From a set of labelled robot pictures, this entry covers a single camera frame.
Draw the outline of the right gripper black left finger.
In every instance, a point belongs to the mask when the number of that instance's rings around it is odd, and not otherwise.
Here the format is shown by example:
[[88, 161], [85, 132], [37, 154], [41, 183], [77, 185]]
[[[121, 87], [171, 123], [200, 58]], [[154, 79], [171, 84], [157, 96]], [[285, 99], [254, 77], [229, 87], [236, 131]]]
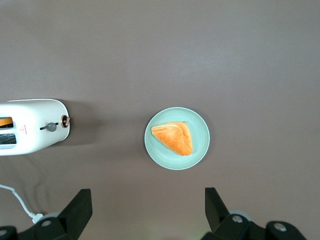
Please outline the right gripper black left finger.
[[60, 212], [47, 214], [29, 229], [17, 232], [15, 226], [1, 226], [2, 240], [77, 240], [93, 214], [90, 189], [81, 189]]

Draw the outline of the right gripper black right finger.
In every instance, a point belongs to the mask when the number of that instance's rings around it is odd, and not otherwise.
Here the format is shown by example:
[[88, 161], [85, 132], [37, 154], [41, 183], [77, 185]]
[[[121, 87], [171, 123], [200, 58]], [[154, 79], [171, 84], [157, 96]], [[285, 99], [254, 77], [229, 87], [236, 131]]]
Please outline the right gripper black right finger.
[[270, 221], [258, 226], [240, 213], [230, 213], [214, 187], [205, 188], [205, 215], [211, 231], [203, 240], [304, 240], [292, 224]]

